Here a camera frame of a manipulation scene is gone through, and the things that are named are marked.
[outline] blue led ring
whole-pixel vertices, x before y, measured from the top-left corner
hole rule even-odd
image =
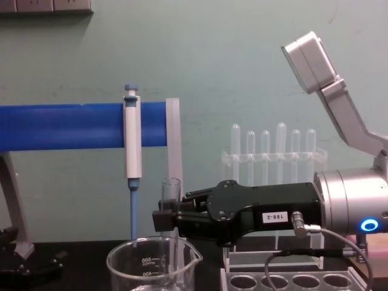
[[[367,219],[361,224],[361,229],[365,232],[372,232],[378,227],[378,222],[374,219]]]

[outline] electrical outlet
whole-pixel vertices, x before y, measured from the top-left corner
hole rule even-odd
[[[91,10],[90,0],[54,0],[54,10]]]
[[[18,12],[52,12],[54,10],[53,0],[16,0],[16,6]]]
[[[16,0],[0,0],[0,13],[16,12]]]

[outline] black countertop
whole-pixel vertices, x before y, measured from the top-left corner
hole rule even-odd
[[[195,270],[196,290],[219,291],[219,270],[223,267],[222,249],[214,243],[192,241],[204,260]],[[108,291],[110,290],[110,274],[106,266],[108,253],[122,241],[94,242],[57,242],[37,243],[35,252],[28,259],[32,264],[39,264],[46,259],[65,250],[69,253],[60,281],[47,283],[34,288],[35,291]],[[325,260],[325,269],[345,270],[347,263],[342,260]],[[388,279],[376,280],[373,291],[388,290]]]

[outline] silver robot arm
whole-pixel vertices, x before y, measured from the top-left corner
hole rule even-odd
[[[372,168],[315,173],[324,227],[343,235],[388,232],[387,138],[367,130],[314,32],[282,50],[304,91],[317,92],[342,140],[375,156]]]

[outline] label sticker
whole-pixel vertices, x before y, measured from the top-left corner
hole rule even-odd
[[[288,222],[287,211],[263,213],[263,223]]]

